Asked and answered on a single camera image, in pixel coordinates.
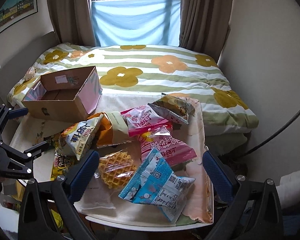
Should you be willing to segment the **yellow white chip bag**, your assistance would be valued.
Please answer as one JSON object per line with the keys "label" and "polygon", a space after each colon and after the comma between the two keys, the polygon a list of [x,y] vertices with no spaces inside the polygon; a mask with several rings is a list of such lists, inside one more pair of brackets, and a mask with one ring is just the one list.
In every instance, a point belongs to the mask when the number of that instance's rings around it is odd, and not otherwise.
{"label": "yellow white chip bag", "polygon": [[90,149],[102,119],[103,114],[68,127],[59,136],[56,152],[63,156],[75,156],[77,160],[81,160]]}

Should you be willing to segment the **cardboard box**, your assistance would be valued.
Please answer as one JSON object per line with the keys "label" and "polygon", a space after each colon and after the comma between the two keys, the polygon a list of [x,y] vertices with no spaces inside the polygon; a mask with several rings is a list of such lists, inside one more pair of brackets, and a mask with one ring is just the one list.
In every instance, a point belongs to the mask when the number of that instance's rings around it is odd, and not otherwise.
{"label": "cardboard box", "polygon": [[42,75],[22,100],[38,119],[76,123],[87,119],[102,95],[95,66]]}

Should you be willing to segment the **right brown curtain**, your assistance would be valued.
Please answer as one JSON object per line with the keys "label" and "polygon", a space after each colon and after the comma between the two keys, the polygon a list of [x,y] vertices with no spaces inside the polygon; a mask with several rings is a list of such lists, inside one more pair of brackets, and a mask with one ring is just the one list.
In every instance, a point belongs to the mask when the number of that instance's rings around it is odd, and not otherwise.
{"label": "right brown curtain", "polygon": [[233,0],[181,0],[179,46],[218,60],[229,33]]}

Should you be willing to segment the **left brown curtain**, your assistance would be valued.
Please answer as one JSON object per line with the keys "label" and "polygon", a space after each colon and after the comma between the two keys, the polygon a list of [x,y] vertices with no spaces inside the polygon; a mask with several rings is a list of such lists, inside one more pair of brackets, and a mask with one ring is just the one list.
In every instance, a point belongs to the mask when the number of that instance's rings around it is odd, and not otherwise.
{"label": "left brown curtain", "polygon": [[47,7],[60,43],[96,46],[91,0],[47,0]]}

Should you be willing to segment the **green corn roll chip bag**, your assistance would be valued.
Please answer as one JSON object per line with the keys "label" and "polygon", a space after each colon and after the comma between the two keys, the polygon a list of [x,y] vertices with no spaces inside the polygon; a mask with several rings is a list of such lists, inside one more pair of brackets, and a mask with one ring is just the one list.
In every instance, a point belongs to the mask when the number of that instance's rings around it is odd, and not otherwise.
{"label": "green corn roll chip bag", "polygon": [[175,124],[188,125],[189,115],[194,115],[191,103],[176,96],[162,94],[162,97],[148,103],[159,116]]}

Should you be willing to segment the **small plush toy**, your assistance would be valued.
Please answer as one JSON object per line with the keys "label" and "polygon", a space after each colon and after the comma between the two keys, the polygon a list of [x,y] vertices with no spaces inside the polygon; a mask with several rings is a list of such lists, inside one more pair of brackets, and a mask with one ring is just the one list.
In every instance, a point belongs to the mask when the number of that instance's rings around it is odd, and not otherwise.
{"label": "small plush toy", "polygon": [[30,68],[27,70],[27,72],[26,72],[26,74],[25,74],[25,80],[26,80],[26,81],[29,81],[29,80],[31,80],[32,78],[34,78],[35,75],[36,75],[36,68],[35,68],[34,66],[32,66],[32,67],[30,67]]}

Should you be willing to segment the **blue white snack bag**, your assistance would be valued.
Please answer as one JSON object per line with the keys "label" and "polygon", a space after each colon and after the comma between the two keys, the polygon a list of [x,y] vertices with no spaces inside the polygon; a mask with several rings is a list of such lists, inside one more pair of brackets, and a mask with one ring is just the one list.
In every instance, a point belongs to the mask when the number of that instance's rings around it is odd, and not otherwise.
{"label": "blue white snack bag", "polygon": [[176,176],[161,153],[153,148],[119,193],[119,198],[134,204],[157,206],[171,223],[175,223],[195,181]]}

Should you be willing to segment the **dark chocolate bar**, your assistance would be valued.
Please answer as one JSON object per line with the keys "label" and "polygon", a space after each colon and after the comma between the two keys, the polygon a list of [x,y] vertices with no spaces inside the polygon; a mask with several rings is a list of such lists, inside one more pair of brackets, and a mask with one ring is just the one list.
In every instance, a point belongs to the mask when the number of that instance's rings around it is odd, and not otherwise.
{"label": "dark chocolate bar", "polygon": [[61,155],[56,152],[53,159],[50,180],[54,181],[58,176],[67,174],[75,162],[76,157]]}

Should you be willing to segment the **waffle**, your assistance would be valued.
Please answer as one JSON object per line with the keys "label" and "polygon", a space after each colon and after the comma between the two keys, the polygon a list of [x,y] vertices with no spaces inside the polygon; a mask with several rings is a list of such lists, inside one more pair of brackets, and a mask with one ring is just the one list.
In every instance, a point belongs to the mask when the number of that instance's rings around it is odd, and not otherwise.
{"label": "waffle", "polygon": [[98,165],[98,171],[103,182],[112,190],[123,189],[137,168],[126,149],[101,157]]}

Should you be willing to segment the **brown curtain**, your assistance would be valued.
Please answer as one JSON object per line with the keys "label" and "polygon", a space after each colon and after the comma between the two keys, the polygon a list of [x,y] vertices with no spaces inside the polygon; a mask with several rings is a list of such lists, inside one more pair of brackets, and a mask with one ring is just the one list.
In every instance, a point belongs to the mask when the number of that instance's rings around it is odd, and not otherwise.
{"label": "brown curtain", "polygon": [[179,46],[218,60],[229,33],[233,0],[181,0]]}
{"label": "brown curtain", "polygon": [[60,43],[96,46],[91,0],[47,0],[47,7]]}

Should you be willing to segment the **framed building picture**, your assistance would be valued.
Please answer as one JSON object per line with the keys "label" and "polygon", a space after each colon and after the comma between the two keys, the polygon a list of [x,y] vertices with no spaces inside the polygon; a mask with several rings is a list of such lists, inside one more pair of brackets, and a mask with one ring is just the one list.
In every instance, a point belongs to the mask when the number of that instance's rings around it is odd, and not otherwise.
{"label": "framed building picture", "polygon": [[0,33],[37,12],[37,0],[7,0],[0,9]]}

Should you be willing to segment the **white round table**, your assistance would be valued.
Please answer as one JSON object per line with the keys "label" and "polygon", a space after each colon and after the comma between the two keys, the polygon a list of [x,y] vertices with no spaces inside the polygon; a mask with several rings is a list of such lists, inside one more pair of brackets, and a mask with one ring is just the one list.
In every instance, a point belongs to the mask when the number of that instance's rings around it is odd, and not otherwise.
{"label": "white round table", "polygon": [[167,223],[155,224],[155,223],[144,223],[144,222],[136,223],[136,224],[132,224],[130,222],[119,223],[119,222],[110,222],[100,218],[94,218],[89,215],[86,215],[85,219],[90,222],[94,222],[104,226],[109,226],[112,228],[126,229],[126,230],[133,230],[133,231],[147,231],[147,232],[170,232],[170,231],[192,230],[192,229],[198,229],[198,228],[212,225],[209,223],[194,223],[190,225],[173,225]]}

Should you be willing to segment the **orange foil snack bag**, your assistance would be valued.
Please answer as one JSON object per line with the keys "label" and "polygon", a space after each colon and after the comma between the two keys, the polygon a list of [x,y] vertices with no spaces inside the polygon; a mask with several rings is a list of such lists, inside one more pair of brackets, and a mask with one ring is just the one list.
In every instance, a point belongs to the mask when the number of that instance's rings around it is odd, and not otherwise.
{"label": "orange foil snack bag", "polygon": [[89,116],[88,119],[100,117],[101,115],[103,115],[103,118],[92,143],[94,148],[104,148],[132,142],[128,134],[126,121],[119,111],[96,113]]}

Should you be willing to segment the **small pink snack bag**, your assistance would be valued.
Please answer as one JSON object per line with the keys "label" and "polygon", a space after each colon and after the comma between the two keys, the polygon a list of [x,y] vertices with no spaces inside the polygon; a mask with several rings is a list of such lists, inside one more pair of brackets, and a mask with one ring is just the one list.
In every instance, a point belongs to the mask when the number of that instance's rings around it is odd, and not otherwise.
{"label": "small pink snack bag", "polygon": [[130,137],[141,135],[150,128],[170,124],[168,120],[159,116],[149,105],[134,107],[122,111],[120,114],[126,120]]}

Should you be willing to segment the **large pink snack bag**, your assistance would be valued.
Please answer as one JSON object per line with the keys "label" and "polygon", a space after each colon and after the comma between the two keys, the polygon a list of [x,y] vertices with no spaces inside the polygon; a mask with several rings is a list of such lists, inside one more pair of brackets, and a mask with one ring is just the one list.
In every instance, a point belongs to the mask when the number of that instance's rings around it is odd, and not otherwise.
{"label": "large pink snack bag", "polygon": [[197,155],[193,148],[185,142],[172,137],[172,126],[162,125],[149,128],[138,136],[141,147],[141,160],[144,161],[153,148],[156,148],[170,166],[185,163]]}

